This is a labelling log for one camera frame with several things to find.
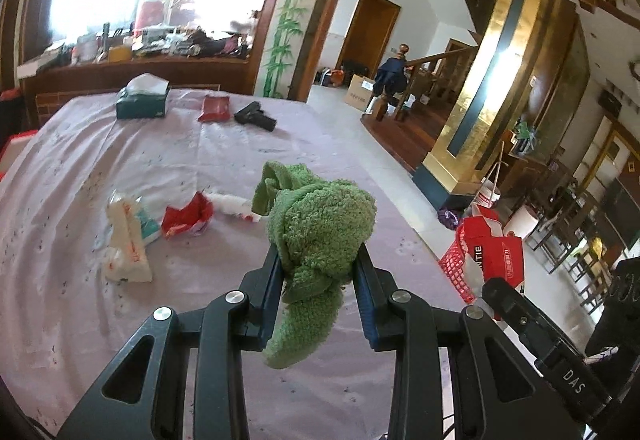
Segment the silver screw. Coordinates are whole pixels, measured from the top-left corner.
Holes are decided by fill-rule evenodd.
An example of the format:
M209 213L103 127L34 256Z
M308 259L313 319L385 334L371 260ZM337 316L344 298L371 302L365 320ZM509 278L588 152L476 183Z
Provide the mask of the silver screw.
M465 314L472 319L482 319L484 311L476 305L471 305L465 308Z
M406 290L396 290L392 293L391 299L393 299L396 303L408 303L411 299L411 294L409 294Z
M166 306L161 306L160 308L156 308L154 311L154 319L156 321L165 321L169 317L171 317L171 309Z
M239 290L232 290L227 295L225 295L225 301L227 303L239 303L244 299L244 293Z

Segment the door frame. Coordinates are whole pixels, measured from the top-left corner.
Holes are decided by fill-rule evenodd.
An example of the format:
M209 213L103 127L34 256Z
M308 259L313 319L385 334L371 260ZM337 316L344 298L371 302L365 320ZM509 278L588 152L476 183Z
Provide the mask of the door frame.
M400 14L400 10L402 9L402 7L396 3L394 3L393 1L389 1L389 0L377 0L377 1L381 1L382 3L386 3L388 6L391 7L395 7L395 13L393 16L393 19L391 20L391 24L389 25L389 29L386 31L385 34L385 40L382 44L382 47L380 48L380 52L378 53L378 58L376 60L376 62L379 64L380 61L382 60L382 56L385 53L385 49L386 46L389 44L389 39L391 38L391 33L393 32L394 28L396 27L396 21L398 20L398 15ZM335 68L338 68L340 66L340 63L342 62L342 57L344 56L344 49L347 47L351 36L353 35L353 25L354 23L358 20L358 15L360 14L360 9L362 8L362 3L364 2L364 0L358 0L358 4L356 5L356 10L353 13L353 17L351 17L351 22L349 24L349 29L347 30L347 35L344 37L344 41L342 42L342 48L340 48L340 54L338 54L338 60L335 63ZM376 75L376 71L378 69L376 68L375 70L371 70L370 71L370 75L373 77Z

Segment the white floor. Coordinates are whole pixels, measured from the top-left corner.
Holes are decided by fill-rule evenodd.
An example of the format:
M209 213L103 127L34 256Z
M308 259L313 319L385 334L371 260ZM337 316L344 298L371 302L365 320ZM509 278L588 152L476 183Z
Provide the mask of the white floor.
M343 89L313 86L308 103L332 134L360 160L402 216L440 258L453 242L454 233L438 221L435 209L413 183L409 173L360 123L362 112L342 102L344 94ZM583 348L593 331L594 321L599 317L598 311L589 316L580 306L576 287L564 268L551 275L546 272L550 264L543 251L533 251L526 245L524 254L527 297L546 312L579 348ZM520 346L514 334L509 335Z

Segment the red basket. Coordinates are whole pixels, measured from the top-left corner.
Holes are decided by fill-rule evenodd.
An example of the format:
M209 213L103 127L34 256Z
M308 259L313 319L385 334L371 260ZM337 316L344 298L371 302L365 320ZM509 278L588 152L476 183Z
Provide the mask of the red basket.
M456 239L453 240L449 250L440 258L438 264L442 271L447 275L453 283L460 297L467 304L471 304L476 300L476 296L465 282L464 264L466 246L464 245L465 224L464 222L456 229Z

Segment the pink tablecloth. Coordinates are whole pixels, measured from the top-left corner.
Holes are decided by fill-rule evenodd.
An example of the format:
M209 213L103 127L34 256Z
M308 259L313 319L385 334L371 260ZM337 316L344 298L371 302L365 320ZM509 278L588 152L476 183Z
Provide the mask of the pink tablecloth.
M140 195L160 219L196 190L250 198L266 160L306 163L352 179L377 200L372 260L434 306L462 300L378 186L306 104L261 99L268 133L233 121L196 121L203 91L174 90L164 119L120 121L114 94L81 97L38 133L0 182L0 373L25 413L55 432L126 339L159 306L206 306L262 265L265 223L216 216L199 237L148 247L152 283L107 282L100 265L114 189ZM238 110L251 98L232 96ZM373 440L386 431L394 356L362 335L353 290L326 343L283 371L245 354L252 438Z

